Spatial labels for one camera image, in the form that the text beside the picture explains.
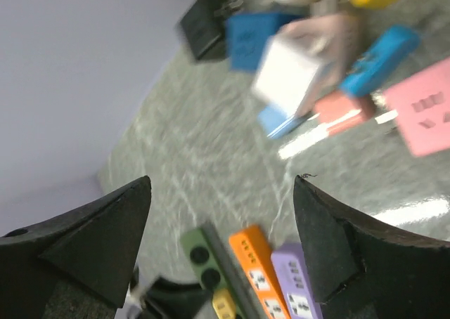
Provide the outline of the orange power strip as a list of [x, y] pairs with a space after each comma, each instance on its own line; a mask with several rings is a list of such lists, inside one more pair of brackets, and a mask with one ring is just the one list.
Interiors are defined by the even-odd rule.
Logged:
[[250, 282], [267, 318], [290, 314], [271, 262], [272, 248], [257, 224], [229, 236], [231, 249]]

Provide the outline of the black plug cube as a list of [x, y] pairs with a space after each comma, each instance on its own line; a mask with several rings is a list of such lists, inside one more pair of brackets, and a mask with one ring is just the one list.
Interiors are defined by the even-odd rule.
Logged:
[[226, 21], [243, 9], [243, 0], [195, 0], [178, 23], [196, 62], [226, 58]]

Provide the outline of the light blue plug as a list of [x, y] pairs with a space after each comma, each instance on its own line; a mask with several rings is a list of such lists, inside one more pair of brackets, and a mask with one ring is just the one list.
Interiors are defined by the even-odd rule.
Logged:
[[287, 116], [278, 108], [268, 105], [258, 114], [257, 119], [267, 138], [279, 139], [306, 122], [309, 119], [309, 114], [302, 117]]

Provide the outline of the teal plug cube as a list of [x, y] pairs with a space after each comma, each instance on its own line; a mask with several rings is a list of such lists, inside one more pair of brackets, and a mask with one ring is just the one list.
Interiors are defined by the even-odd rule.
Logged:
[[420, 44], [417, 31], [393, 25], [353, 63], [338, 89], [350, 98], [361, 98], [378, 89], [401, 62]]

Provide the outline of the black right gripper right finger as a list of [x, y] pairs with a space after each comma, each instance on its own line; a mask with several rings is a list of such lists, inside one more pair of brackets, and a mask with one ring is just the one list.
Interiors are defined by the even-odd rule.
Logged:
[[324, 318], [449, 317], [449, 242], [383, 223], [300, 176], [293, 202]]

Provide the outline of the green power strip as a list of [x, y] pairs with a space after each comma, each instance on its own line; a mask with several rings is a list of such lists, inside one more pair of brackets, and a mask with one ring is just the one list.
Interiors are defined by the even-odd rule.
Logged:
[[265, 317], [250, 282], [212, 223], [185, 231], [179, 242], [202, 289], [211, 294], [228, 290], [236, 305], [236, 318]]

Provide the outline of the pink plug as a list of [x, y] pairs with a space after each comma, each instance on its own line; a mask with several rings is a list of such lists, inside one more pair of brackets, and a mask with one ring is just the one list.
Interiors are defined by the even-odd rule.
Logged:
[[345, 92], [335, 89], [314, 104], [314, 112], [325, 125], [329, 136], [336, 135], [373, 118], [376, 105], [370, 95], [350, 98]]

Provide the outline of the purple power strip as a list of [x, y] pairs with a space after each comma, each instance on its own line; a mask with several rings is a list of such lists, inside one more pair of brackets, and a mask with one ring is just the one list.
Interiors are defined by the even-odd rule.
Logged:
[[314, 300], [300, 242], [285, 242], [271, 253], [271, 261], [291, 318], [322, 319]]

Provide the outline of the beige pink plug cube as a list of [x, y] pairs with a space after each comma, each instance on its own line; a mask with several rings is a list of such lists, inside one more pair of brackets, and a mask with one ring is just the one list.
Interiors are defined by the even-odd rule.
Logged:
[[309, 54], [330, 62], [326, 86], [338, 85], [361, 51], [361, 19], [347, 12], [295, 20], [282, 26], [280, 33], [299, 40]]

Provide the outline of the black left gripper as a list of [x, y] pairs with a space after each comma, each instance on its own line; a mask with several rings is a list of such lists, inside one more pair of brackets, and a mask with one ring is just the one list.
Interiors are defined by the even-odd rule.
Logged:
[[128, 289], [128, 317], [191, 319], [210, 300], [211, 292], [198, 283], [180, 284], [158, 277], [146, 285], [140, 281], [136, 266]]

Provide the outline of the white plug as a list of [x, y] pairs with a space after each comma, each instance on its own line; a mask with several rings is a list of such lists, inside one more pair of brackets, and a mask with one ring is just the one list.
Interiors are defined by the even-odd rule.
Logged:
[[295, 39], [273, 36], [252, 83], [252, 93], [287, 116], [307, 114], [333, 64]]

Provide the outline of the dark blue plug cube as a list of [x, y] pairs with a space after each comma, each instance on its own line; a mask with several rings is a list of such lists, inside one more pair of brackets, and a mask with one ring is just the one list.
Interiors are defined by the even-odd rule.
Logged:
[[230, 69], [255, 72], [267, 40], [303, 15], [282, 12], [239, 13], [226, 21], [226, 51]]

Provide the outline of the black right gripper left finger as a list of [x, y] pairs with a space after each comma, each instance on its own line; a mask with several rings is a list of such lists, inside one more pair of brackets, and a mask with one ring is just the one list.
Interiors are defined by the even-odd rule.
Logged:
[[114, 318], [151, 204], [148, 176], [1, 236], [2, 318]]

